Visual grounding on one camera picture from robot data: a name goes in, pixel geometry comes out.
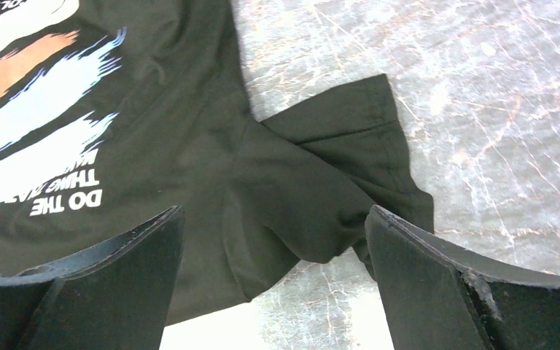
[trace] light blue brush stroke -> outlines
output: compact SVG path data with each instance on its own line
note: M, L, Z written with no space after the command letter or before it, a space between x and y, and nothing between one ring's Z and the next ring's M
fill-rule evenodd
M125 28L118 31L114 40L97 48L105 39L67 55L49 71L42 69L0 108L0 151L57 119L103 77L121 67L120 58L108 55L123 43Z
M72 163L97 147L117 113L96 121L86 119L92 113L0 160L0 203L63 175Z

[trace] t-shirt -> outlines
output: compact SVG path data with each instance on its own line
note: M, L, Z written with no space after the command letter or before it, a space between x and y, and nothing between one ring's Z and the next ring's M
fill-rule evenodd
M228 0L0 1L0 274L182 206L173 324L300 259L372 273L375 203L432 231L384 75L258 123Z

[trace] gray veining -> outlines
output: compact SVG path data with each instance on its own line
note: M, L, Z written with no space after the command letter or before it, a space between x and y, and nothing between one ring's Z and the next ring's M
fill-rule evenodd
M258 120L387 73L437 234L560 274L560 0L235 0ZM392 349L347 252L252 303L184 322L162 349Z

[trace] t-shirt sleeve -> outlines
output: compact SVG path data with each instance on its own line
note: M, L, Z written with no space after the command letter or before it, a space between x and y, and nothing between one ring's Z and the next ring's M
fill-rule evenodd
M262 124L343 173L378 205L434 232L432 196L411 177L407 141L385 75L334 87ZM365 239L353 247L370 270Z
M302 260L327 263L365 237L374 204L341 171L252 120L223 205L223 231L245 235L227 240L233 271L247 279L239 271L274 256L278 239Z

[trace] printed graphic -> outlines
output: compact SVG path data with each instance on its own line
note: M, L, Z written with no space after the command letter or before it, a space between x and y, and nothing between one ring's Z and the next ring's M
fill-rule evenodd
M112 114L93 122L85 119L90 114L0 161L0 203L41 187L84 159L90 151L87 147L98 141L115 117Z
M48 72L40 71L0 109L0 151L58 118L102 77L120 68L117 65L119 58L107 58L106 54L119 46L124 38L125 32L120 32L115 40L88 55L84 54L100 42L62 58Z
M76 41L76 37L77 32L49 34L20 52L11 52L0 58L0 98L5 96L12 85L24 78L37 65L72 45Z
M1 52L14 40L71 17L78 10L79 0L12 0L0 1L0 6L6 9L14 7L0 15Z
M113 39L104 37L72 54L62 53L51 66L45 66L48 58L80 45L81 31L47 34L25 47L4 51L17 39L70 18L78 6L78 0L0 1L1 11L7 10L0 14L0 152L62 117L121 67L121 58L112 51L125 40L125 29ZM12 91L20 81L28 83ZM11 97L4 101L4 96ZM0 204L32 201L30 216L100 206L102 189L93 166L102 135L117 116L117 112L90 110L1 159ZM62 194L74 189L67 197Z

